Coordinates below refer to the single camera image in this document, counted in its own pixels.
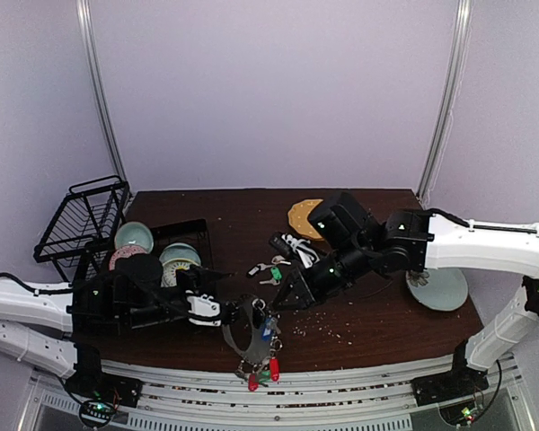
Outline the red tag key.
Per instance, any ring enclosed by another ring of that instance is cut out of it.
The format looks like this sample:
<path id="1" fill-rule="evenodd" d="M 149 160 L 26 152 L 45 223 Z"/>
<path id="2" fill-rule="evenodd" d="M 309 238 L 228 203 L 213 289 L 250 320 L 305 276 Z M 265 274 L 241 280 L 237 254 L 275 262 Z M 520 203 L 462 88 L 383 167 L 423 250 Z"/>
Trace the red tag key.
<path id="1" fill-rule="evenodd" d="M 279 362 L 276 356 L 269 359 L 269 376 L 271 381 L 277 382 L 280 377 Z"/>
<path id="2" fill-rule="evenodd" d="M 248 390 L 257 391 L 259 388 L 259 382 L 256 374 L 249 374 L 248 376 Z"/>

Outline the blue tag key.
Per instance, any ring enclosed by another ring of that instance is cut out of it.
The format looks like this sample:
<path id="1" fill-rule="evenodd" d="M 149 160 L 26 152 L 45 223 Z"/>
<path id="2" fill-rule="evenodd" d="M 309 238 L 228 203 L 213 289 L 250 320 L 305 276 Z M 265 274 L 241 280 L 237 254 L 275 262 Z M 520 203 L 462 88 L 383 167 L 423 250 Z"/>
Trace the blue tag key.
<path id="1" fill-rule="evenodd" d="M 261 325 L 261 339 L 264 341 L 271 340 L 277 334 L 279 334 L 278 319 L 270 316 Z"/>

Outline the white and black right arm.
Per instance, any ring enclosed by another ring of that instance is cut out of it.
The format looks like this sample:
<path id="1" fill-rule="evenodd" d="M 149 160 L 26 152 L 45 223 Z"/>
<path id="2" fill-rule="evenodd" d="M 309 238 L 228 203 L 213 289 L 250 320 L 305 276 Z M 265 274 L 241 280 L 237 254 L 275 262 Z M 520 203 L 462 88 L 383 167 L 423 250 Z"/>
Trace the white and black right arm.
<path id="1" fill-rule="evenodd" d="M 326 198 L 308 221 L 331 252 L 311 267 L 291 268 L 272 301 L 276 311 L 324 303 L 369 272 L 471 268 L 522 275 L 505 308 L 455 349 L 442 380 L 448 395 L 463 395 L 477 375 L 539 326 L 539 223 L 476 222 L 438 208 L 400 210 L 379 223 L 346 191 Z"/>

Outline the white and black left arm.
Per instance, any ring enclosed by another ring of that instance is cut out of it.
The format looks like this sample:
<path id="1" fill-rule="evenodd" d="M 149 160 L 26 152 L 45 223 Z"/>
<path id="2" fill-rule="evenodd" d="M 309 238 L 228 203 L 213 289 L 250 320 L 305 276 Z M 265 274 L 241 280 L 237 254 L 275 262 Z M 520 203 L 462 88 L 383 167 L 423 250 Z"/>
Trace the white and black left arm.
<path id="1" fill-rule="evenodd" d="M 265 303 L 253 295 L 221 302 L 205 288 L 224 273 L 192 265 L 176 286 L 163 281 L 152 254 L 120 258 L 114 268 L 86 281 L 46 285 L 0 272 L 0 352 L 77 385 L 93 399 L 105 397 L 110 377 L 96 347 L 74 342 L 76 333 L 109 336 L 185 319 L 229 336 L 242 315 L 265 321 Z"/>

